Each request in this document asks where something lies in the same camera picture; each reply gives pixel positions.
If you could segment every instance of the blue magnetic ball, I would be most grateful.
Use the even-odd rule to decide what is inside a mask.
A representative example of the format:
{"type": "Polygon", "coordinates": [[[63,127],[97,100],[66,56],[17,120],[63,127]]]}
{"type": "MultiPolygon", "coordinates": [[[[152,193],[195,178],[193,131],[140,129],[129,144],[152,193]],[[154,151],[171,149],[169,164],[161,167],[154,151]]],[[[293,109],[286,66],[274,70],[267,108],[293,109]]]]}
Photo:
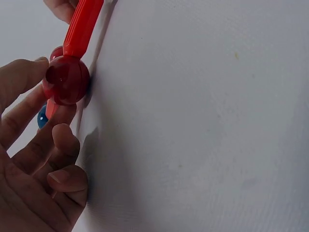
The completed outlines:
{"type": "Polygon", "coordinates": [[[48,118],[45,115],[46,113],[46,105],[42,107],[42,109],[38,113],[38,126],[41,129],[48,122],[48,118]]]}

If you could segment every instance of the hand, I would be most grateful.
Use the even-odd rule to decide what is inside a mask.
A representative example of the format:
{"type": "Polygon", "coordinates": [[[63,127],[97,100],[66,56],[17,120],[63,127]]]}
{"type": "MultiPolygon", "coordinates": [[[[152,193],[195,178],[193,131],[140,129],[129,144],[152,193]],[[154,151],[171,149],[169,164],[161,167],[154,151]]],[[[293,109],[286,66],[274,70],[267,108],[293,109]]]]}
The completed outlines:
{"type": "Polygon", "coordinates": [[[69,24],[78,0],[44,0],[44,2],[57,18],[69,24]]]}
{"type": "MultiPolygon", "coordinates": [[[[44,77],[48,60],[16,60],[0,68],[0,113],[44,77]]],[[[59,107],[12,158],[7,154],[46,98],[41,85],[0,126],[0,231],[70,232],[87,198],[87,176],[74,165],[80,144],[69,124],[76,106],[59,107]]]]}

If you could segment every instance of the white board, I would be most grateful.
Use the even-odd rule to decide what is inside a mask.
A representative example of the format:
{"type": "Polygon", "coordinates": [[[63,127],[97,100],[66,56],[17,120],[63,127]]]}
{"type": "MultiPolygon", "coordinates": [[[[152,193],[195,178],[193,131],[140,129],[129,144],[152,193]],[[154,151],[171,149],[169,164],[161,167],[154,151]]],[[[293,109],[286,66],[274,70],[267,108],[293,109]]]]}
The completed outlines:
{"type": "Polygon", "coordinates": [[[308,12],[119,0],[81,123],[89,231],[308,231],[308,12]]]}

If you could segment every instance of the red magnetic ball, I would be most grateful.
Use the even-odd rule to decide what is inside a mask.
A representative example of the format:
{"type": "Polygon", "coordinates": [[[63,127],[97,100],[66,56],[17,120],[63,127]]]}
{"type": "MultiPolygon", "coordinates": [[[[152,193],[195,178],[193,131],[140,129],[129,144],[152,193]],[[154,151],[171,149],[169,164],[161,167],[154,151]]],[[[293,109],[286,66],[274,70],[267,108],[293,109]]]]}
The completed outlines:
{"type": "Polygon", "coordinates": [[[58,105],[73,105],[87,92],[89,71],[78,58],[57,57],[49,63],[43,79],[43,89],[47,98],[58,105]]]}
{"type": "Polygon", "coordinates": [[[57,57],[63,56],[63,46],[56,47],[50,55],[49,61],[54,60],[57,57]]]}

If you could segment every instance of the red toy piece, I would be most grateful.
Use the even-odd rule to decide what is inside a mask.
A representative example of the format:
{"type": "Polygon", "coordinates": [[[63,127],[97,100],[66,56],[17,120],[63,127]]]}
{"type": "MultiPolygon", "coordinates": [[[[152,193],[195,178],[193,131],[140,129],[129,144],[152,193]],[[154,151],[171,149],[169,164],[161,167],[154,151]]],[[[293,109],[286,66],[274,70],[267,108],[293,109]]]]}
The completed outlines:
{"type": "Polygon", "coordinates": [[[80,0],[63,43],[63,54],[82,58],[104,0],[80,0]]]}
{"type": "Polygon", "coordinates": [[[88,68],[80,59],[60,56],[50,62],[43,89],[56,104],[73,105],[86,94],[89,79],[88,68]]]}
{"type": "MultiPolygon", "coordinates": [[[[62,47],[50,56],[50,67],[43,79],[46,97],[57,105],[76,104],[86,94],[89,71],[80,61],[85,54],[104,0],[80,0],[62,47]]],[[[46,106],[51,118],[57,105],[46,106]]]]}
{"type": "Polygon", "coordinates": [[[63,56],[63,46],[56,47],[50,55],[49,61],[54,60],[57,57],[63,56]]]}
{"type": "Polygon", "coordinates": [[[47,117],[48,120],[51,119],[51,117],[54,115],[58,107],[59,106],[56,103],[54,103],[52,100],[50,99],[47,100],[45,116],[47,117]]]}

